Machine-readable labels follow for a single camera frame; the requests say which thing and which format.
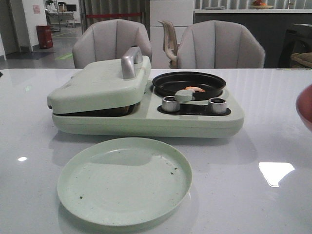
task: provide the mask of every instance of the red bowl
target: red bowl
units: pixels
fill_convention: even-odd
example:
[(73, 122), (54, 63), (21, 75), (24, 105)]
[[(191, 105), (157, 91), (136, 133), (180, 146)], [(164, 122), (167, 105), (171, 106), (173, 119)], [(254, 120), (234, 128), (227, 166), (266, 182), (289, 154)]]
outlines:
[(302, 122), (312, 131), (312, 85), (298, 96), (296, 108)]

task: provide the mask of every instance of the black nonstick pan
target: black nonstick pan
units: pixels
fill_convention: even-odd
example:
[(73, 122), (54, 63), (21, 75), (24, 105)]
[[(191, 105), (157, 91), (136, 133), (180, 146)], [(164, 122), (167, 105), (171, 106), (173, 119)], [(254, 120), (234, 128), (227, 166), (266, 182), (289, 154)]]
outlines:
[(162, 96), (174, 96), (179, 90), (189, 86), (199, 87), (205, 92), (195, 92), (196, 101), (215, 98), (222, 93), (225, 80), (215, 75), (201, 72), (170, 72), (153, 79), (156, 93)]

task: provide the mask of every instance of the red trash can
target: red trash can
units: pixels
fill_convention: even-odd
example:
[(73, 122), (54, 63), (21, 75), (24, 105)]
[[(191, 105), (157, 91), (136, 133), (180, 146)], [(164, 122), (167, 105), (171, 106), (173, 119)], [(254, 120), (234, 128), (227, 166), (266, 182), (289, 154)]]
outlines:
[(39, 48), (48, 49), (53, 46), (52, 36), (51, 36), (51, 27), (49, 25), (37, 25), (36, 26)]

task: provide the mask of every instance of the white countertop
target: white countertop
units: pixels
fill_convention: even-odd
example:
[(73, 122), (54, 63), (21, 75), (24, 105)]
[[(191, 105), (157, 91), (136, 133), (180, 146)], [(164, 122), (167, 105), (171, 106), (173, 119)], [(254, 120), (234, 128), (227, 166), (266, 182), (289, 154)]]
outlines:
[(302, 14), (312, 13), (312, 9), (241, 9), (241, 10), (194, 10), (200, 14)]
[[(152, 70), (151, 78), (169, 71)], [(244, 126), (225, 139), (153, 137), (186, 156), (194, 180), (176, 213), (139, 233), (312, 233), (312, 132), (295, 109), (312, 70), (200, 71), (226, 80), (245, 111)], [(71, 135), (54, 126), (46, 97), (77, 70), (1, 72), (0, 233), (99, 233), (61, 205), (57, 179), (77, 153), (118, 137)]]

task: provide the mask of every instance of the fruit bowl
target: fruit bowl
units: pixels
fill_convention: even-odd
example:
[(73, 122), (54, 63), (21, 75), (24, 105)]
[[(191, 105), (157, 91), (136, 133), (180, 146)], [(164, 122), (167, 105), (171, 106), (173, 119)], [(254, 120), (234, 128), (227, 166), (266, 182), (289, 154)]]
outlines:
[(270, 5), (252, 5), (252, 7), (254, 9), (270, 9), (272, 8), (273, 6), (270, 6)]
[(312, 131), (312, 85), (300, 93), (296, 101), (296, 109), (302, 122)]

